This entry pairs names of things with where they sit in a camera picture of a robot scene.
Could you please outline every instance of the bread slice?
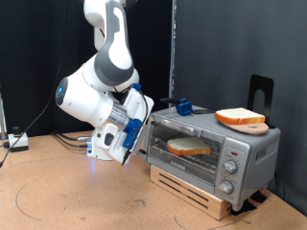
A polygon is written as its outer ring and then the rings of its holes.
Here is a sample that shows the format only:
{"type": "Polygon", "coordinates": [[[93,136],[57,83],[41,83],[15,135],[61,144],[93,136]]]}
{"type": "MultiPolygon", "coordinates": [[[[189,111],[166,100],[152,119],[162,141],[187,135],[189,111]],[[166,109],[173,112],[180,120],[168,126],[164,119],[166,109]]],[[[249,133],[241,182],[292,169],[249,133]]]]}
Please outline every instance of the bread slice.
{"type": "Polygon", "coordinates": [[[208,147],[199,137],[177,138],[167,142],[167,150],[174,155],[209,154],[208,147]]]}
{"type": "Polygon", "coordinates": [[[220,122],[230,125],[264,123],[266,120],[265,116],[244,108],[231,108],[216,111],[215,118],[220,122]]]}

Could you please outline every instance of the toaster oven door handle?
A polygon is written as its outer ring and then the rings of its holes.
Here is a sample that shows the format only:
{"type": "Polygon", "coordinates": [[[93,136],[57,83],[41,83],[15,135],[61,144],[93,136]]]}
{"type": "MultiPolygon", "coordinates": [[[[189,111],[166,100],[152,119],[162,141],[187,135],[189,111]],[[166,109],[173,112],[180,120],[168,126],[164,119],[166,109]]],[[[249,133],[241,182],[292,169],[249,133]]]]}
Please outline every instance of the toaster oven door handle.
{"type": "Polygon", "coordinates": [[[191,136],[198,136],[200,137],[201,136],[201,132],[195,128],[192,128],[192,127],[188,127],[188,126],[184,126],[184,125],[180,125],[180,124],[174,124],[168,120],[162,120],[160,122],[163,126],[165,127],[169,127],[169,128],[172,128],[172,129],[175,129],[177,131],[180,131],[180,132],[184,132],[186,134],[189,134],[191,136]]]}

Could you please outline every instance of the wooden block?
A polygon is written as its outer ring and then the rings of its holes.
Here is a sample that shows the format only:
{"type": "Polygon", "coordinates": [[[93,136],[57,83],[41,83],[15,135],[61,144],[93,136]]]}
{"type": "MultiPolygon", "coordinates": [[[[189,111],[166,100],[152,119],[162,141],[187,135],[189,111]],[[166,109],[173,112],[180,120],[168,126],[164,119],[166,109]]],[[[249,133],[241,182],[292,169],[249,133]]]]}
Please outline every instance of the wooden block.
{"type": "Polygon", "coordinates": [[[151,167],[151,181],[216,220],[223,219],[230,212],[231,203],[221,200],[153,165],[151,167]]]}

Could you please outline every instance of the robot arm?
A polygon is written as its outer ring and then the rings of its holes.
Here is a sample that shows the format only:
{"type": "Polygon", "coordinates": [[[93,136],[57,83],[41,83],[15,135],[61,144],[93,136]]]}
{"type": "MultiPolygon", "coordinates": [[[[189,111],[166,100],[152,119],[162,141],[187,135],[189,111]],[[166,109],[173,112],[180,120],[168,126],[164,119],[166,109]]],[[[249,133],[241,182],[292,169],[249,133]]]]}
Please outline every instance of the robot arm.
{"type": "Polygon", "coordinates": [[[95,127],[92,139],[96,152],[99,148],[121,163],[135,147],[134,141],[154,105],[152,99],[140,94],[136,84],[139,76],[130,55],[122,5],[133,2],[136,0],[84,1],[85,18],[104,32],[105,42],[76,73],[60,82],[56,93],[61,109],[95,127]],[[110,90],[125,89],[129,94],[123,104],[108,96],[110,90]]]}

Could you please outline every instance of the toaster oven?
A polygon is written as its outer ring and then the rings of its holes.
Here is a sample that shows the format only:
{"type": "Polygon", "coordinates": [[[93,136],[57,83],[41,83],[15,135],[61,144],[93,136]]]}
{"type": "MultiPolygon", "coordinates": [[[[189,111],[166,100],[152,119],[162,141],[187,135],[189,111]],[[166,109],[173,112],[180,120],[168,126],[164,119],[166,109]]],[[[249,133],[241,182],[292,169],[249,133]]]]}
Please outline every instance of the toaster oven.
{"type": "Polygon", "coordinates": [[[239,211],[248,197],[273,179],[279,138],[278,128],[250,135],[224,126],[214,113],[181,116],[172,107],[151,114],[145,158],[150,165],[227,200],[239,211]],[[211,153],[178,156],[168,152],[169,140],[192,136],[201,138],[211,153]]]}

